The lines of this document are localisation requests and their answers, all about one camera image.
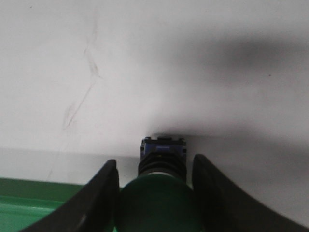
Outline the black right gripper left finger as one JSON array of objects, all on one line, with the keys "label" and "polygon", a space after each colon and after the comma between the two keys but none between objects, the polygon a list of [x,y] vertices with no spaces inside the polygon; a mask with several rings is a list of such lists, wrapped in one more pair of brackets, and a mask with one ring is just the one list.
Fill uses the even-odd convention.
[{"label": "black right gripper left finger", "polygon": [[116,160],[108,160],[73,197],[23,232],[112,232],[120,192]]}]

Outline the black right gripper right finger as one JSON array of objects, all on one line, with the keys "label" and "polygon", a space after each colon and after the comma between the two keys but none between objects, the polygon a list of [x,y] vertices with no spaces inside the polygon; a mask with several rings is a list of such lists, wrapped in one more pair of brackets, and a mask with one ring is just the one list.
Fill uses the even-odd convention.
[{"label": "black right gripper right finger", "polygon": [[205,232],[307,232],[309,229],[266,207],[196,154],[193,189]]}]

